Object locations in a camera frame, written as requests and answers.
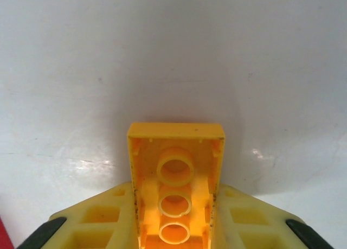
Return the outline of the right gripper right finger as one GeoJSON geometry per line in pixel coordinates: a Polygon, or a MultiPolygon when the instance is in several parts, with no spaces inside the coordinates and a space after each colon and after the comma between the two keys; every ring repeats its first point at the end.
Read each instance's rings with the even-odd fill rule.
{"type": "Polygon", "coordinates": [[[298,216],[221,184],[211,248],[331,248],[298,216]]]}

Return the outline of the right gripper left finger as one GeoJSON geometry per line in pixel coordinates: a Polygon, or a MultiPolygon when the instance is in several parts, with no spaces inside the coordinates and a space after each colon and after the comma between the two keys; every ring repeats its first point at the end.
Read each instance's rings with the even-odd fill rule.
{"type": "Polygon", "coordinates": [[[19,248],[138,247],[130,182],[56,212],[19,245],[19,248]]]}

